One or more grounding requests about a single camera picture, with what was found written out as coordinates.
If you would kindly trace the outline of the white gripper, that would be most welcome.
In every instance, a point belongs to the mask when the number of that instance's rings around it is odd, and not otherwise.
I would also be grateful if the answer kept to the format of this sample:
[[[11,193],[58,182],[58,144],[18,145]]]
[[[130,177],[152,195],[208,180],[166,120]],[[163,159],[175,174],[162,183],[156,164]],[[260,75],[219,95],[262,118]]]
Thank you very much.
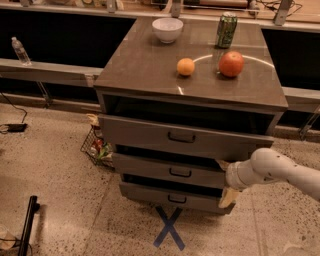
[[[255,174],[249,160],[231,164],[224,160],[217,160],[217,163],[222,170],[227,169],[226,182],[230,186],[223,188],[218,204],[219,208],[224,209],[235,202],[240,194],[239,190],[244,190],[254,184]]]

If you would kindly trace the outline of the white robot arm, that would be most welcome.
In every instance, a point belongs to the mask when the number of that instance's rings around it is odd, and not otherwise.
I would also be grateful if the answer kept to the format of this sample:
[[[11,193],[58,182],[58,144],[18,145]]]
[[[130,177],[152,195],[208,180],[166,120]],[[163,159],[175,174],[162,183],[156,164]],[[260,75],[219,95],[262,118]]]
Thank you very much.
[[[254,151],[245,161],[218,160],[225,171],[225,186],[218,206],[227,208],[241,191],[256,185],[287,182],[316,201],[320,200],[320,171],[295,163],[270,148]]]

